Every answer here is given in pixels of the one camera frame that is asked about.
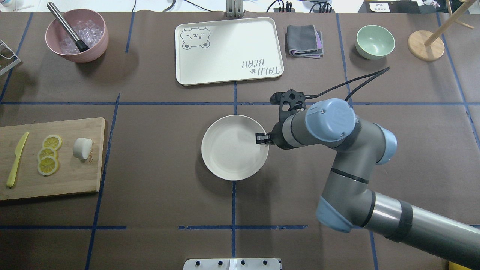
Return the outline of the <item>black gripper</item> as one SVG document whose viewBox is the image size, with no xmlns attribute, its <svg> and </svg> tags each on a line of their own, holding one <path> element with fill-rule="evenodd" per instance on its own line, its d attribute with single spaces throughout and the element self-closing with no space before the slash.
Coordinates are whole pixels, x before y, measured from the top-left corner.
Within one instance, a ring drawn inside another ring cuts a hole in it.
<svg viewBox="0 0 480 270">
<path fill-rule="evenodd" d="M 266 133 L 266 134 L 265 133 L 256 133 L 255 137 L 256 137 L 257 145 L 275 145 L 275 146 L 278 146 L 278 132 L 277 131 L 271 131 L 271 132 Z"/>
</svg>

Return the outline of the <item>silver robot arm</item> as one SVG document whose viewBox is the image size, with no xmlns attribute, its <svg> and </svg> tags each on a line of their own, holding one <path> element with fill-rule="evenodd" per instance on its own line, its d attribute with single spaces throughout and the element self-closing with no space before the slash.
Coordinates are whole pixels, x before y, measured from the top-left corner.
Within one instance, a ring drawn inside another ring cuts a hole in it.
<svg viewBox="0 0 480 270">
<path fill-rule="evenodd" d="M 358 118 L 343 99 L 328 99 L 306 108 L 303 97 L 276 94 L 271 104 L 283 106 L 269 133 L 257 133 L 259 145 L 281 149 L 324 145 L 337 154 L 319 198 L 321 224 L 349 233 L 358 226 L 467 268 L 479 269 L 479 229 L 440 216 L 368 188 L 375 165 L 396 152 L 395 135 Z"/>
</svg>

